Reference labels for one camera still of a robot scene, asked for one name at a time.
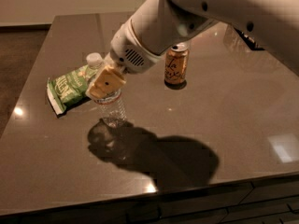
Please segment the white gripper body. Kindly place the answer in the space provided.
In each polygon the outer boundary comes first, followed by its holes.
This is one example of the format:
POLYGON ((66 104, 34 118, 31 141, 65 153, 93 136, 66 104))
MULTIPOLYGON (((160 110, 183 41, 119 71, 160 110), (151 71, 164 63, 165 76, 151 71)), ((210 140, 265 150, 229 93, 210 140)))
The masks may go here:
POLYGON ((141 45, 135 36, 132 20, 129 19, 114 34, 105 61, 118 66, 122 71, 139 74, 145 73, 161 59, 161 55, 156 55, 141 45))

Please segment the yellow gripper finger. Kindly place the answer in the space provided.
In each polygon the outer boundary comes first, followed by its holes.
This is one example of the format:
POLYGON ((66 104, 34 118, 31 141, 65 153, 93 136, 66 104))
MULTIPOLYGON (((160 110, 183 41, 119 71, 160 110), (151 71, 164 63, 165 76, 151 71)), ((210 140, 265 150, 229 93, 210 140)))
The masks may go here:
POLYGON ((107 65, 91 81, 86 90, 86 95, 94 100, 103 99, 125 84, 126 79, 121 72, 117 68, 107 65))

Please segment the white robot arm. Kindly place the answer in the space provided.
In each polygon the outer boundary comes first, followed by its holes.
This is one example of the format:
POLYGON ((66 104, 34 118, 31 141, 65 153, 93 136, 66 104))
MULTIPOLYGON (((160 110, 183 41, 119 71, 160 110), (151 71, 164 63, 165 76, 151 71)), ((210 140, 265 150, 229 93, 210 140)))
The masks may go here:
POLYGON ((146 0, 114 35, 87 96, 109 96, 126 83, 125 73, 147 71, 170 47, 219 21, 299 71, 299 0, 146 0))

